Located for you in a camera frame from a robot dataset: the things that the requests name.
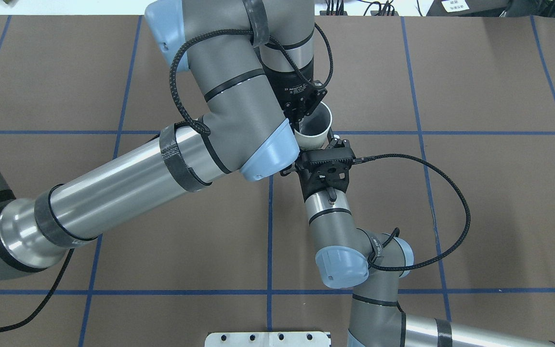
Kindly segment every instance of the white floor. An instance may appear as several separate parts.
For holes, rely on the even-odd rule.
[[[143,14],[148,4],[154,0],[13,0],[7,5],[0,0],[0,15],[134,15]],[[324,0],[315,0],[317,13],[326,9]],[[433,0],[419,0],[421,12],[425,15]],[[416,0],[394,0],[399,15],[417,16]],[[346,0],[348,15],[363,15],[368,4],[358,0]]]

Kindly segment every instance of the small robotic arm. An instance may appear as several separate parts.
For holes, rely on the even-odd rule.
[[[159,0],[145,19],[176,68],[173,97],[174,73],[191,70],[211,112],[36,199],[17,199],[0,174],[0,280],[45,270],[232,172],[251,181],[296,172],[323,283],[354,287],[349,347],[555,346],[401,310],[398,281],[408,271],[373,265],[412,266],[414,255],[397,235],[355,225],[346,190],[357,157],[333,134],[326,83],[313,79],[313,0]]]

